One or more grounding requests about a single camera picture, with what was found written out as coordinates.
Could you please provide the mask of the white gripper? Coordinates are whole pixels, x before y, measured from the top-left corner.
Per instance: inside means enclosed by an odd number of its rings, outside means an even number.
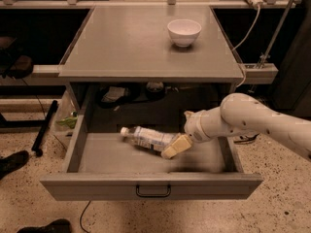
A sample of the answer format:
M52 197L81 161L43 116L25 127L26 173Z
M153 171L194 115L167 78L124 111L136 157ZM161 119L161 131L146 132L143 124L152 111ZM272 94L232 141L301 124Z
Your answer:
M206 110L199 112L185 111L186 122L184 125L185 133L176 136L173 141L164 149L161 156L170 159L175 155L188 150L192 146L192 141L203 143L211 141L211 137L205 132L206 123L210 121L210 113Z

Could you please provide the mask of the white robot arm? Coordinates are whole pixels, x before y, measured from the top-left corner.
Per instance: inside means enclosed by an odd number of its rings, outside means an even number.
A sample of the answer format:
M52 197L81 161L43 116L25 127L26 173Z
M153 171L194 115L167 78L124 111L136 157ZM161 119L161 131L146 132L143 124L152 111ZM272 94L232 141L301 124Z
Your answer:
M249 95L231 93L219 107L196 113L186 111L185 116L185 134L164 149L163 158L172 158L194 143L249 132L264 134L306 160L311 158L311 122L275 112Z

